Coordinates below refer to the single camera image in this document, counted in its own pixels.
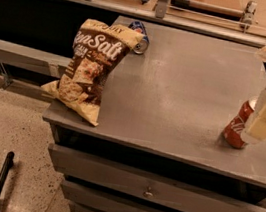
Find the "brown sea salt chips bag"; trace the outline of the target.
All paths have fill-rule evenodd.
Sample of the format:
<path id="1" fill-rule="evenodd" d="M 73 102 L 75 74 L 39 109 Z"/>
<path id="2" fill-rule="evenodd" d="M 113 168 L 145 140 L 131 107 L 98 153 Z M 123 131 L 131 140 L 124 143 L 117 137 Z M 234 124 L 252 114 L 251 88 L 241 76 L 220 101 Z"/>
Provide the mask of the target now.
<path id="1" fill-rule="evenodd" d="M 108 75 L 143 37 L 125 25 L 85 20 L 74 37 L 74 56 L 61 79 L 42 89 L 96 126 Z"/>

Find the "grey drawer cabinet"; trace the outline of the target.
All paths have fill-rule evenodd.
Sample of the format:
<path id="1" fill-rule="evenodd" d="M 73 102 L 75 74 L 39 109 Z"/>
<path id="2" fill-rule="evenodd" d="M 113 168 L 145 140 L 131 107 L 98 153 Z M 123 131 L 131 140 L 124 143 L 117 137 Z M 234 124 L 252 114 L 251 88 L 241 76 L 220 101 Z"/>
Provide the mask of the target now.
<path id="1" fill-rule="evenodd" d="M 266 208 L 266 140 L 230 147 L 223 129 L 266 86 L 254 49 L 149 25 L 149 48 L 112 71 L 98 124 L 53 102 L 54 144 Z M 70 175 L 69 180 L 165 212 L 182 212 Z"/>

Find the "black pole on floor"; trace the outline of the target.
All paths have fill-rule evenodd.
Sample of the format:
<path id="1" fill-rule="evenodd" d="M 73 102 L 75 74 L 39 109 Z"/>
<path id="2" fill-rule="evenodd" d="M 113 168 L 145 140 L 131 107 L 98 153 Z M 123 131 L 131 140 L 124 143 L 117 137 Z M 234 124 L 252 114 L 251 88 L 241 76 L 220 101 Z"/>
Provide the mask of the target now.
<path id="1" fill-rule="evenodd" d="M 10 151 L 9 153 L 7 153 L 4 165 L 2 166 L 2 170 L 0 171 L 0 195 L 4 187 L 6 177 L 8 176 L 8 172 L 13 166 L 13 160 L 14 160 L 14 152 Z"/>

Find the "grey bench ledge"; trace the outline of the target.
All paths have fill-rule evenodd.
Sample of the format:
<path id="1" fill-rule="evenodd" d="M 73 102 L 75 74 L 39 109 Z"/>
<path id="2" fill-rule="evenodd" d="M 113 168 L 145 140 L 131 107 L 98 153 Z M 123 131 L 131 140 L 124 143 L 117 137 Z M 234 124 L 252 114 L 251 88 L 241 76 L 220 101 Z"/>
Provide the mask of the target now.
<path id="1" fill-rule="evenodd" d="M 0 40 L 0 63 L 60 78 L 70 59 Z"/>

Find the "top grey drawer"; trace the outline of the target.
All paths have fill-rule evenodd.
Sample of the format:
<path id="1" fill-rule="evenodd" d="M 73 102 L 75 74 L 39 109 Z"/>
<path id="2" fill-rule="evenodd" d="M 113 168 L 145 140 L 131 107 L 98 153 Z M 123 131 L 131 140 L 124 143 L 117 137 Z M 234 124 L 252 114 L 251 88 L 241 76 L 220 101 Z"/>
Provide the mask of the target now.
<path id="1" fill-rule="evenodd" d="M 266 212 L 196 186 L 57 144 L 48 146 L 58 172 L 182 212 Z"/>

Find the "red coke can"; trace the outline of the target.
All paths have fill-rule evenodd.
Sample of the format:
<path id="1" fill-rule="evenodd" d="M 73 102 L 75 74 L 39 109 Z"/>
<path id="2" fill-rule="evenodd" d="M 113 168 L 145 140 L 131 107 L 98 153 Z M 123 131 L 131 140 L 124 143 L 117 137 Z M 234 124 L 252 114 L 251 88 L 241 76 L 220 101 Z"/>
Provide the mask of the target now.
<path id="1" fill-rule="evenodd" d="M 247 119 L 254 113 L 256 106 L 256 97 L 251 97 L 243 103 L 237 115 L 228 123 L 223 130 L 223 137 L 231 147 L 235 149 L 242 149 L 245 147 L 245 142 L 242 140 L 241 132 L 244 130 Z"/>

